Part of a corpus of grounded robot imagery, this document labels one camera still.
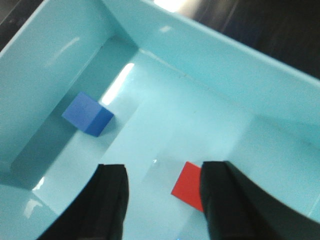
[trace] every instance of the plastic container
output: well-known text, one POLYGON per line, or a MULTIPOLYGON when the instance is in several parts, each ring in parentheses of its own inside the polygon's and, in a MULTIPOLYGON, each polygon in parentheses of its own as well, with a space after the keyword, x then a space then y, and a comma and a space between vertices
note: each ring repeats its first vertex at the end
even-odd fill
POLYGON ((229 160, 320 222, 320 83, 144 0, 45 0, 0 53, 0 239, 36 239, 97 165, 125 164, 124 240, 208 239, 170 192, 184 162, 229 160), (61 114, 114 113, 99 137, 61 114))

